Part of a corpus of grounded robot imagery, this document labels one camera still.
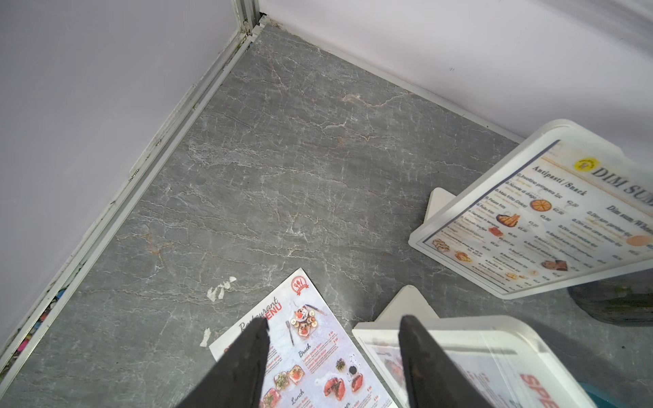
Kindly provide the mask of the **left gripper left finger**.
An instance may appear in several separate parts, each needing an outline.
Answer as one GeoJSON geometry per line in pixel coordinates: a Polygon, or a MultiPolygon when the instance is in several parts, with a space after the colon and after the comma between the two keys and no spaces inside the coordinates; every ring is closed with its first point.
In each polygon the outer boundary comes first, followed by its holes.
{"type": "Polygon", "coordinates": [[[257,407],[270,350],[269,325],[253,319],[179,407],[257,407]]]}

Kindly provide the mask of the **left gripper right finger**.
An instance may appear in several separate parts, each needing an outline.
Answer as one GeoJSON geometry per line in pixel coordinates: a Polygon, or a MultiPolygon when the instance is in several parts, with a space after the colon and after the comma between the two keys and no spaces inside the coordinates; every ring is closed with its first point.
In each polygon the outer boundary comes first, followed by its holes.
{"type": "Polygon", "coordinates": [[[417,317],[401,318],[399,343],[409,406],[444,408],[490,405],[417,317]]]}

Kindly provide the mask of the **red special menu sheet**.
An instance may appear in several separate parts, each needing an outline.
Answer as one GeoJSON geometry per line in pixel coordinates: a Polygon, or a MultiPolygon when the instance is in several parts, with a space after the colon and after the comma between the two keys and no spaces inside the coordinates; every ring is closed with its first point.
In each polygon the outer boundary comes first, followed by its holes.
{"type": "Polygon", "coordinates": [[[260,407],[393,407],[395,403],[319,294],[298,269],[209,347],[219,359],[255,318],[270,350],[260,407]]]}

